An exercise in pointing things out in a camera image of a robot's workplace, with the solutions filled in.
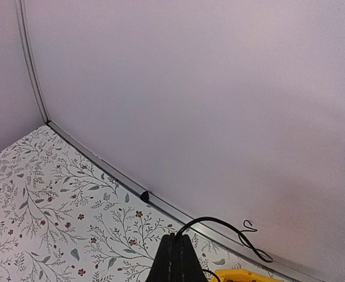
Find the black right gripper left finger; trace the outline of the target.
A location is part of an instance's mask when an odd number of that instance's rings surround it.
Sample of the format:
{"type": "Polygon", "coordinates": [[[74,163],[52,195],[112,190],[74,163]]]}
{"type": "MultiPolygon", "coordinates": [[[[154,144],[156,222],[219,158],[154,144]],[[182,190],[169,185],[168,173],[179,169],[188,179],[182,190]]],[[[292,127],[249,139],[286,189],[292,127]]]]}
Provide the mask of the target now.
{"type": "Polygon", "coordinates": [[[172,262],[174,255],[175,234],[163,235],[146,282],[173,281],[172,262]]]}

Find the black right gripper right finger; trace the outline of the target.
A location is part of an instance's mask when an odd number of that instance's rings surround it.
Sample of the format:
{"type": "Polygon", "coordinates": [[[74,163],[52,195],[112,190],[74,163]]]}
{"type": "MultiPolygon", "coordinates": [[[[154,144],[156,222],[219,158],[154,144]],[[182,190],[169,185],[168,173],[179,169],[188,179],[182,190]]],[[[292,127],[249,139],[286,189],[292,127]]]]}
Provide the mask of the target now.
{"type": "Polygon", "coordinates": [[[188,235],[175,237],[175,281],[207,282],[188,235]]]}

